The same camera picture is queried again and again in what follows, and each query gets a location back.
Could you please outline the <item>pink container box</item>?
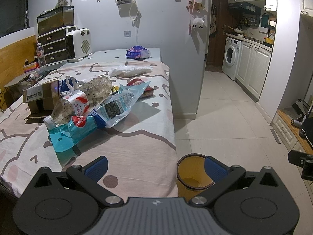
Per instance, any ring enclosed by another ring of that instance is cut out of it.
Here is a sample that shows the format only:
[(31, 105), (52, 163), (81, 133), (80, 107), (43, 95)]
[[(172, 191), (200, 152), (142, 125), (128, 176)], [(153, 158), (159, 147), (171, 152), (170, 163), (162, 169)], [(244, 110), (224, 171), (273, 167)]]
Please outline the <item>pink container box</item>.
[(39, 67), (39, 64), (37, 61), (33, 61), (31, 63), (29, 63), (28, 60), (25, 60), (24, 65), (23, 65), (23, 72), (27, 73), (27, 72), (31, 72), (36, 70)]

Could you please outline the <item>small water bottle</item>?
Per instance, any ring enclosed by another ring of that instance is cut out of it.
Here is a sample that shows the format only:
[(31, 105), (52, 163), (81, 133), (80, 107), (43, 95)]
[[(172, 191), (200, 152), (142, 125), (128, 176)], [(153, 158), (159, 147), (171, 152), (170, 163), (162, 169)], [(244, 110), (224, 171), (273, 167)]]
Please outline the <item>small water bottle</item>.
[(43, 50), (43, 47), (41, 46), (41, 43), (37, 43), (37, 59), (40, 67), (46, 66), (46, 59), (45, 59), (45, 53)]

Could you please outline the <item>white fluffy towel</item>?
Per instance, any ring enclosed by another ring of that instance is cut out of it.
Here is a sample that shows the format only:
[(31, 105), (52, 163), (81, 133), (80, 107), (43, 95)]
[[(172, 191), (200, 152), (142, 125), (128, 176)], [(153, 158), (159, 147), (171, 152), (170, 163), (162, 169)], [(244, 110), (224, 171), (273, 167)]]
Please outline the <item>white fluffy towel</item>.
[(146, 66), (118, 66), (109, 71), (109, 77), (121, 77), (121, 78), (130, 78), (133, 76), (151, 73), (153, 71), (152, 67)]

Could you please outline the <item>large clear plastic bottle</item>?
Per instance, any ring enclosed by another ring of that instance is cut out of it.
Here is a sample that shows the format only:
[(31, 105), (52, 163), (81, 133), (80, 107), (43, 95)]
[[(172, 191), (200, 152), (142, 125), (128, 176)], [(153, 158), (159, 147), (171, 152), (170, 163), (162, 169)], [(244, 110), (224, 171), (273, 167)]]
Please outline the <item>large clear plastic bottle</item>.
[(112, 92), (112, 82), (106, 76), (82, 83), (60, 98), (52, 113), (43, 119), (48, 130), (68, 123), (73, 116), (85, 116), (94, 106), (104, 101)]

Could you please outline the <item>glass fish tank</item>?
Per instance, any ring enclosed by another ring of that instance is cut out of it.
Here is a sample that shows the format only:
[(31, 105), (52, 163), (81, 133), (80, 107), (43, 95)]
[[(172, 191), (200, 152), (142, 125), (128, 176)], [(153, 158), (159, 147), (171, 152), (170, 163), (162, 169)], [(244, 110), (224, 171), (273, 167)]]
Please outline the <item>glass fish tank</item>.
[(49, 33), (62, 27), (74, 25), (74, 7), (59, 6), (37, 17), (38, 35)]

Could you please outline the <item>dark drawer organizer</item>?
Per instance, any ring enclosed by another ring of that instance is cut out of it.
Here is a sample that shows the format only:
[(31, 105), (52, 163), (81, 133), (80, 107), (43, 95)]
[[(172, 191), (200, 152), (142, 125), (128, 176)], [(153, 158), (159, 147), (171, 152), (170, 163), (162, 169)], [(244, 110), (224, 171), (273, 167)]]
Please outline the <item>dark drawer organizer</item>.
[(77, 30), (77, 26), (62, 27), (37, 37), (45, 55), (46, 64), (53, 64), (67, 60), (66, 35)]

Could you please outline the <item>yellow trash bin dark rim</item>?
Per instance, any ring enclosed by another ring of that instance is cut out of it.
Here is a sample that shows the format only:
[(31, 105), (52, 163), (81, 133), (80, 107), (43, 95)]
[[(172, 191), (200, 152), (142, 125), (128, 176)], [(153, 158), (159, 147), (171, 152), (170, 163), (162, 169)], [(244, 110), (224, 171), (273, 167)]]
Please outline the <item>yellow trash bin dark rim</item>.
[(214, 184), (205, 172), (205, 159), (202, 154), (192, 153), (183, 156), (177, 163), (178, 196), (187, 202)]

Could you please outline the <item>white drawer cabinet wooden top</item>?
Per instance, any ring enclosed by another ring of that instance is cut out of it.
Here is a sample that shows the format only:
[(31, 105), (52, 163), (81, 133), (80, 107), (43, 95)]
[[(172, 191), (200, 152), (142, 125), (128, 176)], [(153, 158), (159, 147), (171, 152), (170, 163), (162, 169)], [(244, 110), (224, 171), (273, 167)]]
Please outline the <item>white drawer cabinet wooden top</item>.
[(312, 147), (299, 136), (300, 129), (291, 125), (291, 118), (283, 111), (276, 111), (272, 126), (288, 151), (297, 150), (312, 155)]

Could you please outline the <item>white plush sheep toy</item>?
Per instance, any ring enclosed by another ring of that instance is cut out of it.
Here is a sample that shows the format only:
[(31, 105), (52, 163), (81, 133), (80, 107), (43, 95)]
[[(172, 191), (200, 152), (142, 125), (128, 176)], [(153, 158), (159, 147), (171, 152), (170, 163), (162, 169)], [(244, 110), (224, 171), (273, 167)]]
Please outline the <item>white plush sheep toy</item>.
[(194, 18), (192, 21), (192, 27), (202, 29), (204, 27), (204, 19), (200, 17)]

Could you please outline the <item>purple tissue pack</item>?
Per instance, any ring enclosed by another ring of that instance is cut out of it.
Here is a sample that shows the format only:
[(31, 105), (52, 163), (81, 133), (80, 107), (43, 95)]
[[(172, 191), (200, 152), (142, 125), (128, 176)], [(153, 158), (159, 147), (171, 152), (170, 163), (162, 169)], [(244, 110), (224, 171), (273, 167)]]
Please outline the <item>purple tissue pack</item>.
[(143, 60), (150, 56), (150, 51), (143, 46), (133, 46), (126, 51), (126, 58), (132, 60)]

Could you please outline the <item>brown cardboard box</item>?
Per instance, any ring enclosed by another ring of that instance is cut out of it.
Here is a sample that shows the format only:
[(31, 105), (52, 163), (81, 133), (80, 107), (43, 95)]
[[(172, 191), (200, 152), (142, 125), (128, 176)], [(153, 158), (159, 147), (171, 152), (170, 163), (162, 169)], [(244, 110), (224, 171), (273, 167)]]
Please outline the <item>brown cardboard box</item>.
[(51, 80), (24, 90), (23, 103), (28, 104), (30, 111), (25, 119), (41, 119), (51, 115), (59, 99), (58, 80)]

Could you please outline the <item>white kitchen cabinets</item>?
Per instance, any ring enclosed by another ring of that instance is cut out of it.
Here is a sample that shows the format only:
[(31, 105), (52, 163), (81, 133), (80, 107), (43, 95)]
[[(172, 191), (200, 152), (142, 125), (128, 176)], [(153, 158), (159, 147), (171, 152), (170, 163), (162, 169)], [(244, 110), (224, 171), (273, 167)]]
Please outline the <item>white kitchen cabinets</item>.
[(252, 43), (242, 42), (236, 79), (258, 100), (266, 80), (272, 53)]

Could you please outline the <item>wall shelf box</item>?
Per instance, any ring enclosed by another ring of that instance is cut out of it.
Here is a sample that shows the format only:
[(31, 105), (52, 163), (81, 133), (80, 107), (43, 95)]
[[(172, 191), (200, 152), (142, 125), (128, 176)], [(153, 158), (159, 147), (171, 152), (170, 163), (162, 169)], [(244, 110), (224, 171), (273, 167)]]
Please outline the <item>wall shelf box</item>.
[(115, 0), (117, 6), (131, 4), (133, 0)]

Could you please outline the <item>white red plastic bag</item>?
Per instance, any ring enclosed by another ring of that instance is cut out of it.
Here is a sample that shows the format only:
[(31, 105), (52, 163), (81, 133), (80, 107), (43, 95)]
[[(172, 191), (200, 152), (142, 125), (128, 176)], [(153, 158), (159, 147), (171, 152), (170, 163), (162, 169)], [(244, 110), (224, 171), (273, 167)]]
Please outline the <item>white red plastic bag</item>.
[(62, 82), (62, 91), (73, 92), (78, 89), (78, 80), (75, 77), (66, 76), (65, 80)]

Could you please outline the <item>light blue snack bag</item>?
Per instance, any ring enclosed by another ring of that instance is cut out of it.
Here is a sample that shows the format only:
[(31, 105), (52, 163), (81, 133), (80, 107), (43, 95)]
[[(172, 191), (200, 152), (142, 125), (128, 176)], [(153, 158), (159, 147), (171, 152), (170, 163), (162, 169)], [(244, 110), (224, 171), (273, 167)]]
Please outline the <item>light blue snack bag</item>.
[(120, 85), (118, 91), (90, 109), (87, 115), (73, 116), (68, 123), (48, 130), (55, 152), (69, 150), (97, 129), (117, 125), (130, 113), (148, 86), (148, 82), (141, 80), (133, 85)]

